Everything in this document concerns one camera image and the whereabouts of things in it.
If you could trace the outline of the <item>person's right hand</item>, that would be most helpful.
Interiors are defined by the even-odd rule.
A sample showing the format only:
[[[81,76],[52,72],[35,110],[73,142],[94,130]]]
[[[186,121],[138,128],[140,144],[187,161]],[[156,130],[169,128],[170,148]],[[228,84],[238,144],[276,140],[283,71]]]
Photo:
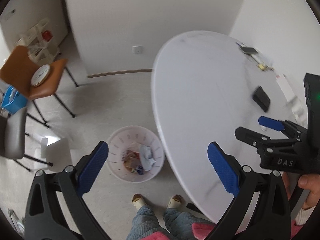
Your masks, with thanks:
[[[304,190],[309,190],[302,209],[308,210],[317,205],[319,201],[320,179],[319,174],[305,174],[299,177],[297,185]]]

